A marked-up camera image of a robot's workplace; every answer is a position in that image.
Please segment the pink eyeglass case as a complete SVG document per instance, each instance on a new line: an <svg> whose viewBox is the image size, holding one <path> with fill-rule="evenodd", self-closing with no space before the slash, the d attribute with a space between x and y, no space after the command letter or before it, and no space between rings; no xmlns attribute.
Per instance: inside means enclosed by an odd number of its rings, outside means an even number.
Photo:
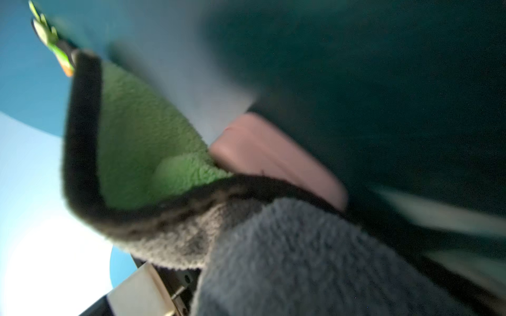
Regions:
<svg viewBox="0 0 506 316"><path fill-rule="evenodd" d="M231 172L283 179L345 211L348 192L328 168L263 117L246 113L212 143L209 153Z"/></svg>

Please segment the grey green microfibre cloth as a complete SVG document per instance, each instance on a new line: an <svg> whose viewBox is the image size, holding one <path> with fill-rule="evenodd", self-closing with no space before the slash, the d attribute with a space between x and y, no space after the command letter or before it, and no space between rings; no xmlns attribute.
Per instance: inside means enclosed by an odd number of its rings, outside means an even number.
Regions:
<svg viewBox="0 0 506 316"><path fill-rule="evenodd" d="M190 122L115 64L76 54L64 191L115 246L197 269L193 315L504 315L502 236L419 232L367 192L342 214L285 180L217 168Z"/></svg>

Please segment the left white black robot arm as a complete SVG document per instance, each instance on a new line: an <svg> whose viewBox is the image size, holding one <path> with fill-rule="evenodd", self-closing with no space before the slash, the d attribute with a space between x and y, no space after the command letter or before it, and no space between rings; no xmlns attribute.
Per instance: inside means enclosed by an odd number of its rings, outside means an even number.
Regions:
<svg viewBox="0 0 506 316"><path fill-rule="evenodd" d="M113 250L112 290L82 315L189 315L199 270L158 267Z"/></svg>

